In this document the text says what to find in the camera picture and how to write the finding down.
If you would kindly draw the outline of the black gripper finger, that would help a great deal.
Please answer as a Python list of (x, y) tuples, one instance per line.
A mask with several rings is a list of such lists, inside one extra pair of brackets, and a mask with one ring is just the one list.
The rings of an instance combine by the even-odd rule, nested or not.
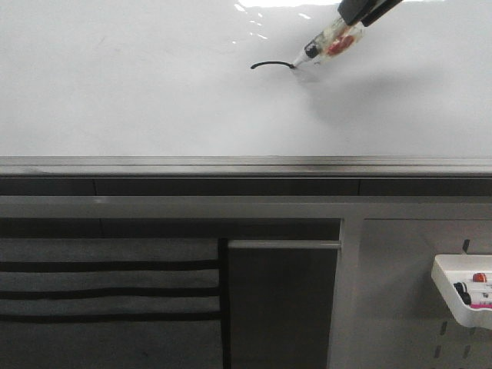
[(369, 13), (361, 19), (364, 27), (368, 27), (375, 23), (379, 18), (388, 13), (392, 8), (402, 3), (402, 0), (383, 0), (377, 1), (375, 6)]
[(377, 0), (343, 0), (337, 11), (346, 25), (354, 25), (368, 15)]

